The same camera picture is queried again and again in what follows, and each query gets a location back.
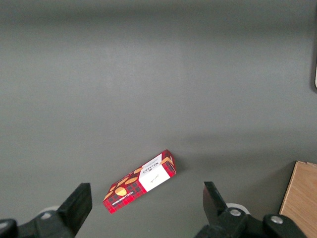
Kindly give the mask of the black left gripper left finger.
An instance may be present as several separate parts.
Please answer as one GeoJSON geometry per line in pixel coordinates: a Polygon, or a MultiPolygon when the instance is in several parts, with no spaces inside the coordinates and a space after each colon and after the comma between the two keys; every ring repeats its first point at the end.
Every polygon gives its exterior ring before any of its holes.
{"type": "Polygon", "coordinates": [[[57,208],[40,213],[18,225],[14,219],[1,219],[2,238],[74,238],[92,210],[91,185],[81,183],[57,208]]]}

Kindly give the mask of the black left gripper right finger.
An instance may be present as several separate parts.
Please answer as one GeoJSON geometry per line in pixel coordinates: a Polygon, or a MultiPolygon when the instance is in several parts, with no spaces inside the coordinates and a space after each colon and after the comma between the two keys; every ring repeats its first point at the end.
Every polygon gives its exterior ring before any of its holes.
{"type": "Polygon", "coordinates": [[[296,223],[284,216],[267,214],[257,220],[241,208],[228,207],[215,184],[204,182],[203,208],[208,225],[197,238],[305,238],[296,223]]]}

